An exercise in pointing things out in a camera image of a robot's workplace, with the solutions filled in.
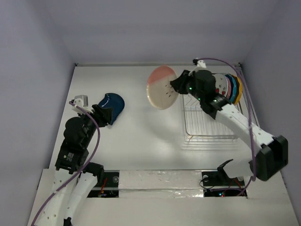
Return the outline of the dark blue plate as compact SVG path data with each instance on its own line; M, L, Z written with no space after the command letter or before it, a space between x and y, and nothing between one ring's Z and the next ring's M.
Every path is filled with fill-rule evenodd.
M106 93L104 98L98 104L102 109L110 109L110 125L116 121L125 107L124 99L116 93Z

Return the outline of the pink and cream plate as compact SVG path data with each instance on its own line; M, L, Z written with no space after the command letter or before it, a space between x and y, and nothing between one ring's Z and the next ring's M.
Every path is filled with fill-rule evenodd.
M171 107L178 93L170 82L177 78L174 70L166 65L156 68L147 80L147 98L151 105L159 110Z

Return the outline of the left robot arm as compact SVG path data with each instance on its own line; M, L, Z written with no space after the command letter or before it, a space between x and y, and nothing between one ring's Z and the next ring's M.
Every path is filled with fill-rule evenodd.
M93 135L100 135L100 128L111 123L113 109L93 105L90 111L71 105L79 115L65 124L51 195L39 208L33 226L71 226L92 188L104 181L103 165L91 161L95 152L87 148Z

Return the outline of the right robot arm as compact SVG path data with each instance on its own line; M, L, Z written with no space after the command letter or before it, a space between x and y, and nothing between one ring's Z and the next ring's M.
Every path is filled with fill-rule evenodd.
M216 79L208 70L189 73L185 70L170 82L179 94L195 97L202 110L214 120L228 127L250 149L250 157L233 157L216 173L217 181L226 185L236 177L253 177L267 181L288 164L288 141L262 130L240 113L223 95L216 92Z

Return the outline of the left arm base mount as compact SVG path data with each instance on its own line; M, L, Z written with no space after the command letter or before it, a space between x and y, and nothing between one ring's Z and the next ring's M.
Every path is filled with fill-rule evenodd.
M118 198L119 171L105 171L101 182L92 188L88 198Z

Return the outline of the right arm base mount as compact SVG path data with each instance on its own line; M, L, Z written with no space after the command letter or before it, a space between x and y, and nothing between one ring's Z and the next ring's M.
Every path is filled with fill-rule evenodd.
M234 197L245 188L244 180L223 176L218 171L202 171L199 185L205 197Z

